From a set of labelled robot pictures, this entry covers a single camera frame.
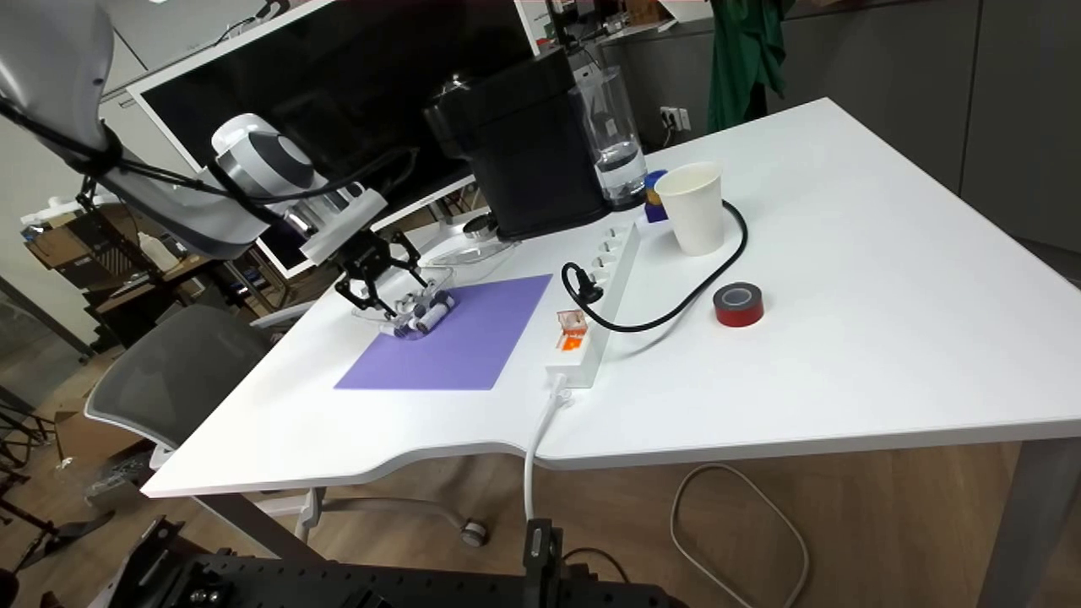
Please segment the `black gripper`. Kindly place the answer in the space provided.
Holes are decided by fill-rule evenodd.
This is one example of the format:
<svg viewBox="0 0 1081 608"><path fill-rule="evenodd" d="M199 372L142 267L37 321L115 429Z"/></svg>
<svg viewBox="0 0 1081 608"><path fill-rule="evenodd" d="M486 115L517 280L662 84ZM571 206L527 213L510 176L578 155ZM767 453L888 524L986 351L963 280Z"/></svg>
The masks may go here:
<svg viewBox="0 0 1081 608"><path fill-rule="evenodd" d="M409 290L378 297L378 277L392 267L405 270L419 290L429 290L429 277L419 270L419 250L405 233L385 240L372 230L355 233L341 253L345 267L334 290L358 311L385 311L385 324L409 321Z"/></svg>

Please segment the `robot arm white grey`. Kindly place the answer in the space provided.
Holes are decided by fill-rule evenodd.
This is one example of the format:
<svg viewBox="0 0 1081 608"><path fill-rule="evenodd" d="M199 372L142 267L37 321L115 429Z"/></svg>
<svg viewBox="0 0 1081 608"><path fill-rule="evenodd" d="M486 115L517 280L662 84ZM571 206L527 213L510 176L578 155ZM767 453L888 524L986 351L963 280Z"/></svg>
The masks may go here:
<svg viewBox="0 0 1081 608"><path fill-rule="evenodd" d="M111 71L111 20L95 0L0 3L0 115L51 149L88 186L105 186L139 216L193 253L230 260L267 230L314 220L301 240L311 263L328 263L372 240L392 182L375 186L385 162L416 159L395 149L341 179L304 169L307 155L263 122L226 125L226 145L196 172L152 166L101 118Z"/></svg>

